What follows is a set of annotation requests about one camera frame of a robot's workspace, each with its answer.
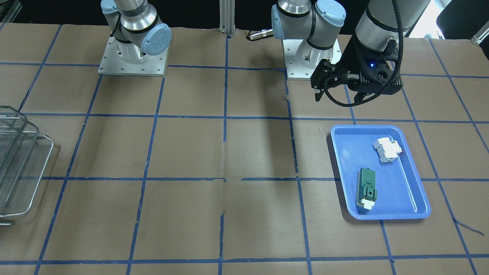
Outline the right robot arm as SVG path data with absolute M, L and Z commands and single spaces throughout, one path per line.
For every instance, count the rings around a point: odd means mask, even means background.
M 143 53 L 156 56 L 170 46 L 171 28 L 146 0 L 102 0 L 100 7 L 110 26 L 110 37 L 133 44 Z

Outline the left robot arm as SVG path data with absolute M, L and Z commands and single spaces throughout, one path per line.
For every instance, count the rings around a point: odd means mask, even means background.
M 340 59 L 334 63 L 318 57 L 309 63 L 315 100 L 326 96 L 339 106 L 354 107 L 399 92 L 404 38 L 428 4 L 428 0 L 370 0 Z M 271 28 L 277 39 L 299 39 L 307 49 L 327 52 L 347 15 L 335 0 L 278 0 L 271 7 Z

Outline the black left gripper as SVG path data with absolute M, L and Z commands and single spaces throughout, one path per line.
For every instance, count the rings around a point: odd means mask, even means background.
M 383 92 L 393 95 L 403 87 L 400 68 L 390 68 L 389 61 L 400 65 L 403 56 L 403 44 L 389 40 L 378 52 L 363 45 L 358 38 L 351 38 L 340 61 L 331 64 L 321 60 L 310 78 L 311 88 L 315 89 L 315 101 L 326 95 L 331 97 L 329 89 L 346 84 L 357 92 L 353 104 L 365 104 L 377 98 L 377 93 L 388 83 L 393 82 Z

